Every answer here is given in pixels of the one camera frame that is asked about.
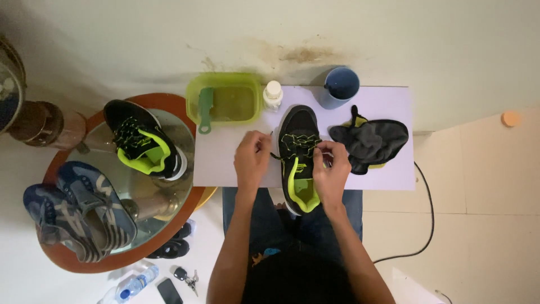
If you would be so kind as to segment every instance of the person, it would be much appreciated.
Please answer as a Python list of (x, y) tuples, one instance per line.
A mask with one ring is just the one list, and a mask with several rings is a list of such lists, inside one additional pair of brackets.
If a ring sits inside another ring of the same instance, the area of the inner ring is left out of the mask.
[[(362, 191), (344, 190), (351, 169), (344, 145), (323, 141), (314, 149), (321, 205), (288, 231), (268, 189), (259, 189), (271, 140), (249, 131), (236, 150), (238, 188), (223, 189), (225, 240), (207, 303), (395, 304), (361, 242)], [(333, 155), (331, 166), (323, 165), (325, 152)]]

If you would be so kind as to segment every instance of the smartphone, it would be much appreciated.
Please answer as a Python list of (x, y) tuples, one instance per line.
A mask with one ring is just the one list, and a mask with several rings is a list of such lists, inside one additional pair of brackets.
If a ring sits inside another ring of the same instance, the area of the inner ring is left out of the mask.
[(159, 294), (165, 304), (184, 304), (171, 279), (167, 279), (158, 285)]

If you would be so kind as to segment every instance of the blue bottle cap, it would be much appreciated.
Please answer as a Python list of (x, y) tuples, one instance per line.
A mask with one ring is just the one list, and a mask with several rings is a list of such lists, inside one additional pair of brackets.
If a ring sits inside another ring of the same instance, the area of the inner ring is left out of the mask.
[(130, 292), (129, 289), (124, 289), (124, 290), (122, 290), (122, 292), (120, 293), (120, 298), (121, 298), (122, 300), (125, 300), (125, 299), (127, 299), (127, 297), (130, 296), (130, 294), (131, 294), (131, 292)]

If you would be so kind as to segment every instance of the orange round object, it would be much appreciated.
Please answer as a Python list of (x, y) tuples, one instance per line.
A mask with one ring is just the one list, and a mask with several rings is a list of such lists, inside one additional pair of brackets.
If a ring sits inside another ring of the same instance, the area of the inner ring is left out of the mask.
[(507, 127), (515, 127), (521, 124), (521, 115), (515, 111), (506, 111), (501, 115), (501, 121)]
[[(160, 109), (176, 115), (180, 118), (195, 137), (196, 126), (186, 115), (186, 100), (174, 94), (152, 93), (130, 97), (126, 100), (134, 102), (148, 109)], [(86, 133), (104, 122), (103, 111), (90, 117), (86, 124)], [(66, 161), (71, 151), (59, 151), (51, 161), (45, 177), (44, 183), (56, 183), (56, 171)], [(154, 250), (167, 242), (186, 223), (189, 216), (195, 210), (200, 201), (205, 187), (192, 187), (184, 205), (180, 208), (174, 218), (167, 224), (161, 232), (149, 239), (144, 244), (118, 254), (109, 255), (97, 263), (81, 263), (77, 260), (77, 255), (62, 244), (47, 246), (41, 244), (45, 255), (58, 267), (74, 273), (100, 273), (107, 272), (121, 267), (125, 267), (148, 256)]]

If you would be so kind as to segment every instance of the green brush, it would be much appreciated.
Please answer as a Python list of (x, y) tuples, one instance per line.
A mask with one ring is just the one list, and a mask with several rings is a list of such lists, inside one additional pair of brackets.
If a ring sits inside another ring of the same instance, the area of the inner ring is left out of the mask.
[(214, 106), (214, 88), (204, 88), (199, 93), (199, 133), (208, 134), (212, 130), (210, 127), (210, 109)]

